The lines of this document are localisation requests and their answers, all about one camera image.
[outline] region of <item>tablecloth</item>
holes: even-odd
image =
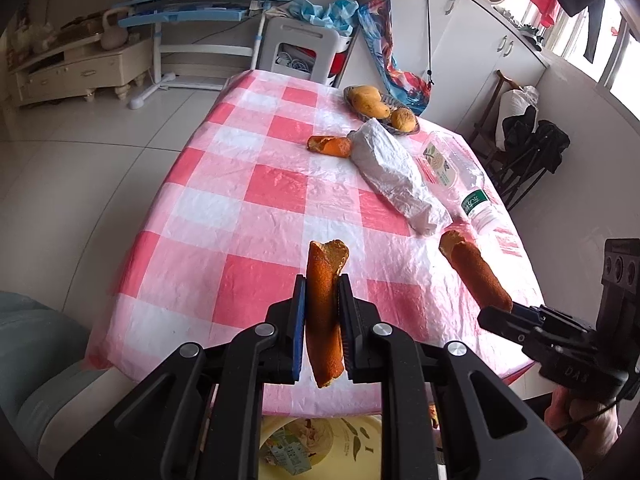
[[[362,123],[342,93],[250,71],[232,79],[167,175],[130,251],[112,308],[97,322],[89,362],[141,380],[183,342],[205,348],[264,320],[305,273],[311,240],[343,240],[356,297],[413,338],[465,342],[498,375],[530,361],[478,327],[478,306],[438,250],[377,195],[348,160],[311,153],[311,135],[345,136]],[[462,137],[420,120],[403,137],[417,153],[429,133],[478,166]],[[515,301],[540,304],[529,259],[488,179],[505,228],[478,238],[482,255]],[[295,386],[265,387],[265,413],[338,416],[380,411],[376,384],[346,373],[319,390],[306,353]]]

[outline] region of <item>bread basket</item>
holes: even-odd
[[[363,123],[366,123],[371,117],[367,117],[366,115],[361,114],[359,111],[357,111],[353,107],[353,105],[351,105],[351,101],[349,101],[349,92],[353,88],[356,88],[356,87],[347,86],[347,88],[344,89],[344,92],[343,92],[344,101],[347,103],[351,111],[355,113]],[[397,110],[398,108],[408,108],[408,106],[406,106],[405,104],[400,102],[398,99],[396,99],[395,97],[389,94],[381,94],[381,96],[382,96],[382,102],[385,105],[387,105],[389,108],[391,108],[392,112],[394,110]],[[393,126],[391,126],[391,122],[388,118],[378,119],[378,121],[380,122],[380,124],[382,124],[382,126],[384,126],[386,131],[388,131],[391,135],[395,135],[395,136],[413,135],[420,131],[420,124],[418,123],[418,121],[415,121],[415,128],[410,132],[401,132],[400,130],[396,130]]]

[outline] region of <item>cabinet handle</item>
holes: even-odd
[[[449,16],[451,14],[451,11],[453,10],[453,7],[455,6],[456,6],[456,0],[451,0],[451,6],[449,7],[449,9],[444,11],[444,15]]]
[[[511,51],[512,51],[512,50],[513,50],[513,41],[510,41],[510,42],[509,42],[509,47],[508,47],[508,49],[507,49],[507,52],[505,52],[504,54],[502,54],[502,56],[503,56],[503,57],[507,57],[507,56],[511,53]]]
[[[502,41],[500,42],[500,46],[498,47],[498,52],[500,52],[502,49],[504,49],[504,46],[507,44],[507,37],[503,37]]]

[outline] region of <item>white plastic bag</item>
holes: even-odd
[[[540,94],[535,86],[525,86],[522,90],[509,90],[502,94],[498,110],[498,125],[495,127],[495,145],[501,152],[504,151],[502,121],[507,117],[522,115],[529,105],[538,108],[539,97]]]
[[[364,179],[378,190],[422,235],[439,233],[451,224],[447,209],[422,180],[420,170],[407,150],[371,119],[351,132],[351,160]]]

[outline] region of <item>white plastic stool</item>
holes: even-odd
[[[347,49],[351,38],[344,38],[334,28],[316,27],[290,18],[271,18],[260,54],[260,70],[329,84],[329,70],[338,52]],[[316,53],[311,74],[276,63],[280,45],[286,43],[308,48]]]

